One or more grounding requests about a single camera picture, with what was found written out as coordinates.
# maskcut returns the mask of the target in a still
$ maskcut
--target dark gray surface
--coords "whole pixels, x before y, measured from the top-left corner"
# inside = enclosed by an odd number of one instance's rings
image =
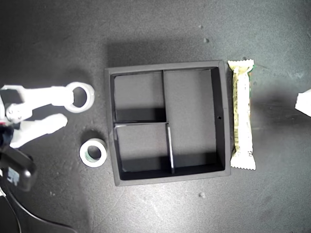
[[[80,232],[310,232],[311,118],[294,109],[297,93],[311,88],[310,10],[308,0],[1,1],[1,84],[84,81],[96,90],[85,113],[46,108],[69,123],[23,147],[39,178],[19,198],[37,215]],[[96,169],[81,163],[79,147],[96,135],[91,130],[107,139],[105,67],[243,57],[257,65],[256,171],[115,187],[110,157]]]
[[[171,71],[165,72],[164,77],[175,166],[216,163],[210,70]]]

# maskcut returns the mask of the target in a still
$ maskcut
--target tape roll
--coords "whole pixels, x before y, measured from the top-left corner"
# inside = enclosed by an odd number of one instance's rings
[[[107,151],[104,145],[105,142],[98,138],[92,138],[86,141],[80,148],[80,158],[82,162],[89,167],[99,167],[103,165],[107,158]],[[88,148],[91,146],[97,147],[100,150],[101,156],[99,159],[94,159],[89,155]]]
[[[86,83],[80,83],[80,82],[73,82],[73,83],[69,83],[66,88],[70,89],[71,91],[73,91],[76,88],[82,88],[85,92],[86,92],[86,102],[82,107],[76,107],[72,104],[65,106],[65,108],[72,112],[72,113],[81,113],[84,112],[86,110],[88,110],[90,107],[92,107],[94,100],[95,100],[95,91],[94,88]]]

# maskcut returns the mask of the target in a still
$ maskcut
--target white plastic part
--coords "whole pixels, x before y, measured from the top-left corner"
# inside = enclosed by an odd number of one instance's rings
[[[80,148],[80,158],[82,162],[89,167],[99,167],[103,165],[107,158],[107,151],[104,145],[104,141],[98,138],[92,138],[85,142]],[[95,146],[100,150],[101,157],[99,159],[93,159],[89,155],[88,148],[91,146]]]
[[[67,89],[73,92],[76,88],[82,88],[86,92],[86,102],[82,107],[76,107],[73,105],[73,102],[69,105],[65,105],[65,108],[72,113],[81,113],[88,110],[92,107],[95,100],[95,91],[94,88],[86,83],[73,82],[66,86]]]
[[[1,187],[0,187],[0,197],[1,196],[4,196],[4,197],[6,197],[6,194],[5,194],[5,192],[1,189]]]
[[[65,127],[67,122],[67,117],[63,114],[51,115],[43,120],[22,121],[20,123],[20,129],[14,130],[10,147],[19,148],[35,138],[53,133]]]
[[[295,109],[311,117],[311,89],[298,94]]]
[[[67,106],[73,103],[73,92],[64,86],[25,89],[23,86],[5,85],[3,90],[17,90],[23,103],[11,104],[6,110],[7,118],[13,123],[19,123],[33,115],[33,109],[52,104]]]

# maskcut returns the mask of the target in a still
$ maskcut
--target granola bar wrapper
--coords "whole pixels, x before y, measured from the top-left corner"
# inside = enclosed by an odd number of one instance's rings
[[[234,146],[231,166],[255,170],[252,129],[250,124],[250,85],[248,72],[254,60],[228,61],[233,71]]]

